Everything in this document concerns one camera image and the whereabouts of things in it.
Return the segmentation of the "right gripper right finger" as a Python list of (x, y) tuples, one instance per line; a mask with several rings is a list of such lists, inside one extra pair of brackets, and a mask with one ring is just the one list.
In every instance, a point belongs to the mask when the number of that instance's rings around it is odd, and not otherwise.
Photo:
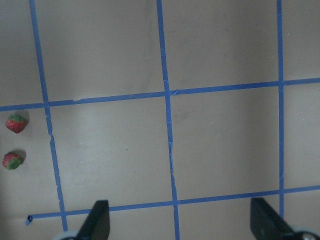
[(250, 230), (256, 240), (294, 239), (294, 230), (262, 197), (250, 200)]

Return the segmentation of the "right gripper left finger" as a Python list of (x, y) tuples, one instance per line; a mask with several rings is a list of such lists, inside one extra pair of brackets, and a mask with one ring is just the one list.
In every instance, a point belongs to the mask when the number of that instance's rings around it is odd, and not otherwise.
[(77, 240), (107, 240), (110, 235), (110, 210), (108, 200), (98, 200), (81, 226)]

